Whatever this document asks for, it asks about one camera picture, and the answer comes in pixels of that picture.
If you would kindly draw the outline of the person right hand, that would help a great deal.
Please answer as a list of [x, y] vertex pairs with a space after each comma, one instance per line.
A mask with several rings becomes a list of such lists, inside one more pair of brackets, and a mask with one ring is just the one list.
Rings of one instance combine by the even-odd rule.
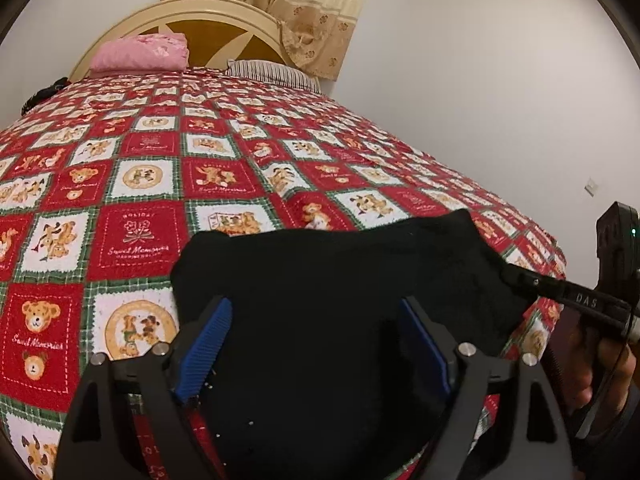
[[594, 368], [596, 366], [611, 374], [608, 391], [603, 395], [598, 416], [614, 418], [626, 404], [630, 386], [634, 379], [637, 359], [629, 346], [602, 339], [597, 350], [588, 342], [588, 330], [582, 323], [570, 334], [570, 343], [564, 370], [562, 391], [569, 408], [584, 408], [596, 392]]

